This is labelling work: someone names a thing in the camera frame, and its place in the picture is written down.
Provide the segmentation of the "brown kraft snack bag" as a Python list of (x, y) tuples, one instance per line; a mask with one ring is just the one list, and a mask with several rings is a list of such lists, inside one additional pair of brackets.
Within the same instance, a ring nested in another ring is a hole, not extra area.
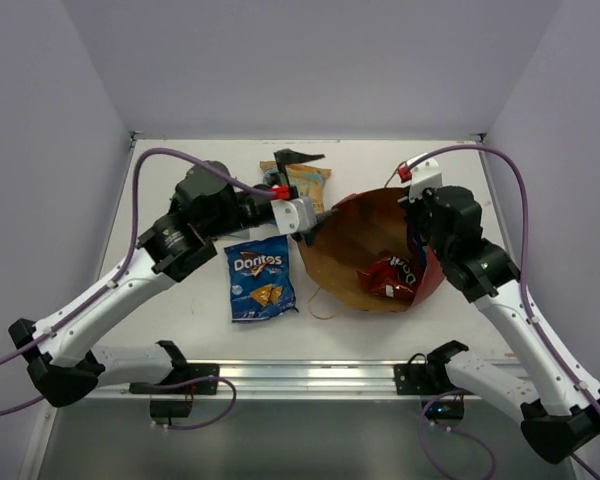
[[(274, 161), (261, 161), (259, 167), (265, 184), (272, 183), (275, 187), (280, 184), (279, 180), (275, 180), (278, 168)], [(295, 187), (299, 196), (309, 197), (316, 214), (324, 213), (324, 188), (331, 170), (306, 164), (291, 164), (285, 170), (289, 189)]]

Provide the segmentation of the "red paper bag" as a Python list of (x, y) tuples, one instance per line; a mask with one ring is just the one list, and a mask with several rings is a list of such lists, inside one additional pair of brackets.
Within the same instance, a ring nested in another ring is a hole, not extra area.
[(440, 263), (426, 247), (428, 264), (413, 301), (374, 296), (359, 284), (357, 271), (366, 270), (383, 251), (414, 259), (407, 244), (411, 224), (399, 205), (403, 196), (401, 187), (351, 194), (334, 205), (332, 209), (337, 208), (338, 214), (320, 230), (313, 246), (297, 243), (308, 276), (321, 291), (341, 302), (343, 310), (403, 313), (427, 300), (442, 285)]

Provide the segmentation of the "dark blue snack bag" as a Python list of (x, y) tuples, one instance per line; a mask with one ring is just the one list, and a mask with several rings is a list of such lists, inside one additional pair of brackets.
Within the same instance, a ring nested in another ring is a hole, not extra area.
[(265, 321), (296, 309), (286, 236), (243, 242), (224, 252), (233, 323)]

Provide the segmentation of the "red snack packet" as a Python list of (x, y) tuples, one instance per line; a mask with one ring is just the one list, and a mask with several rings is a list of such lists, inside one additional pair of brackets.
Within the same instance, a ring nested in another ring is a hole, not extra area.
[(423, 274), (423, 267), (416, 260), (383, 251), (366, 270), (357, 271), (357, 278), (368, 294), (411, 302), (415, 299)]

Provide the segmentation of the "blue spicy chilli snack bag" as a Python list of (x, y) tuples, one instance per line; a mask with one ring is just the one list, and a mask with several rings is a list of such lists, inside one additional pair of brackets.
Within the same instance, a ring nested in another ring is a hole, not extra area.
[(411, 226), (407, 227), (407, 244), (417, 265), (422, 271), (425, 271), (428, 264), (426, 248)]

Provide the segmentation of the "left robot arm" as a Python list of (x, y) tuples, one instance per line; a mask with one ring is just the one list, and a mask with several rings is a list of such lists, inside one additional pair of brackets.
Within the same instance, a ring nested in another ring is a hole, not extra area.
[(131, 229), (124, 259), (70, 304), (44, 319), (19, 319), (10, 337), (27, 362), (42, 398), (66, 407), (93, 390), (118, 384), (144, 384), (173, 393), (191, 376), (188, 363), (171, 341), (145, 348), (113, 348), (100, 340), (154, 296), (191, 275), (216, 254), (216, 239), (274, 222), (283, 235), (302, 235), (319, 224), (311, 201), (292, 186), (287, 166), (319, 160), (290, 149), (275, 152), (277, 174), (249, 186), (217, 161), (204, 161), (169, 148), (152, 148), (138, 158), (132, 176), (132, 222), (139, 222), (139, 177), (146, 160), (165, 155), (190, 163), (167, 212), (144, 233)]

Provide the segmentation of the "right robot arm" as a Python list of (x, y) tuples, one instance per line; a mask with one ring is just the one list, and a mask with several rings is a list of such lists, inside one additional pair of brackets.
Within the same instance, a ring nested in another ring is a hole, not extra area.
[(520, 426), (543, 460), (558, 464), (600, 435), (600, 382), (568, 352), (500, 246), (483, 236), (482, 208), (464, 187), (426, 188), (398, 201), (409, 229), (439, 261), (446, 280), (484, 315), (512, 349), (523, 381), (449, 342), (428, 356), (431, 389), (464, 389)]

